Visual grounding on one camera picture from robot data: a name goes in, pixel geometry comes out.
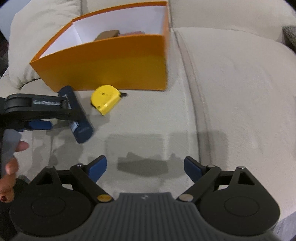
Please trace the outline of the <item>person's hand red nails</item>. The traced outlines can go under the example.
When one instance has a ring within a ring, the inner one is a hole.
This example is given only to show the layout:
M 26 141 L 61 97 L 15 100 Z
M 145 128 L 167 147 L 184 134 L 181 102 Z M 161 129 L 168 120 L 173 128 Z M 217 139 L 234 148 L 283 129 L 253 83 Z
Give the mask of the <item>person's hand red nails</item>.
M 13 155 L 5 166 L 6 174 L 1 178 L 0 191 L 1 202 L 10 203 L 14 200 L 14 186 L 16 184 L 16 173 L 19 170 L 17 158 Z

